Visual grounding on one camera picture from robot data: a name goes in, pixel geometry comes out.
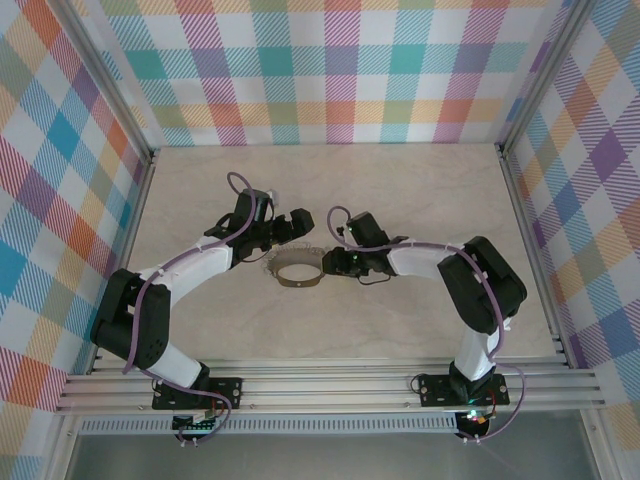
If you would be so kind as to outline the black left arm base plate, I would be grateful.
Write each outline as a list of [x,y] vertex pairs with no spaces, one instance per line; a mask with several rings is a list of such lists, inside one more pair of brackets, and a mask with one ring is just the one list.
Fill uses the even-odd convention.
[[[232,409],[238,409],[242,395],[243,380],[239,377],[206,377],[197,380],[192,386],[193,390],[206,391],[227,398]],[[206,395],[187,393],[164,383],[152,383],[153,398],[151,408],[153,410],[216,410],[226,407],[223,400],[214,399]]]

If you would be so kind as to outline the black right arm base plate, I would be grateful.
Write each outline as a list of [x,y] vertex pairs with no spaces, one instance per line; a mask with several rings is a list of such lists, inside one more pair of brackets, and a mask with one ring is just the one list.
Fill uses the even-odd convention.
[[470,395],[467,400],[454,391],[447,375],[421,374],[414,381],[414,389],[419,396],[420,405],[426,407],[470,407],[470,406],[506,406],[510,404],[505,377],[495,374],[487,386]]

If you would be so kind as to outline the aluminium crosswise frame rails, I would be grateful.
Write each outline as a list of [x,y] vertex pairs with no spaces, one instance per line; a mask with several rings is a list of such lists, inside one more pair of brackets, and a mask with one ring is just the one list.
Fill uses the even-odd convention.
[[[591,370],[572,369],[561,355],[515,359],[504,369],[510,400],[526,411],[602,408],[603,390]],[[240,413],[364,413],[416,411],[409,383],[416,374],[445,374],[444,359],[211,360],[211,372],[243,380]],[[57,405],[64,415],[152,411],[149,378],[121,372],[115,358],[97,359],[86,375],[68,378]]]

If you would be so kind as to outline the aluminium corner post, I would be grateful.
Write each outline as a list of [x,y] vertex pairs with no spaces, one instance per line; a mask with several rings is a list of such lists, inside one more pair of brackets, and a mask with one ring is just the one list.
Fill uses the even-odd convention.
[[496,151],[502,162],[505,162],[530,124],[535,111],[543,100],[561,69],[567,55],[576,42],[598,0],[571,0],[564,21],[557,29],[557,35],[547,47],[544,56],[538,62],[539,69],[532,79],[527,94],[523,97],[513,120],[508,123],[505,135],[498,141]]
[[47,0],[62,28],[76,48],[85,68],[104,95],[124,132],[141,154],[143,164],[154,164],[154,149],[147,142],[133,113],[122,96],[103,56],[95,46],[71,0]]

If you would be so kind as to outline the metal band with split rings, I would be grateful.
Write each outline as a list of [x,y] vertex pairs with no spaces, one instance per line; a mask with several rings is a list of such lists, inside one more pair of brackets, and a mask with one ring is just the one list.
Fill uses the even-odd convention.
[[282,287],[315,287],[324,277],[322,258],[325,253],[325,249],[309,243],[292,243],[271,250],[262,267]]

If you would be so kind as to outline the aluminium side rail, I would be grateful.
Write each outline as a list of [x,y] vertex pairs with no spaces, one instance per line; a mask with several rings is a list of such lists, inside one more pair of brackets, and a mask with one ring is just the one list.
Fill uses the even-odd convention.
[[527,217],[524,197],[515,180],[511,170],[508,157],[504,153],[504,148],[500,144],[494,145],[499,166],[504,177],[506,188],[511,199],[512,207],[522,237],[526,255],[532,270],[533,279],[536,285],[538,296],[541,300],[542,309],[548,324],[548,328],[553,341],[558,344],[556,350],[564,356],[565,364],[569,368],[575,368],[575,362],[571,349],[565,342],[565,332],[560,321],[559,311],[555,296],[548,282],[542,255],[536,241],[532,225]]
[[100,348],[105,349],[108,353],[114,353],[118,358],[124,360],[129,355],[133,322],[133,314],[129,308],[135,308],[134,294],[141,289],[143,281],[137,279],[137,275],[128,271],[127,268],[159,154],[159,149],[152,150],[150,159],[142,168],[138,195],[125,229],[122,254],[116,262],[116,269],[108,279],[91,326],[89,357],[82,370],[85,375],[90,375],[93,372],[94,363],[99,358],[98,350]]

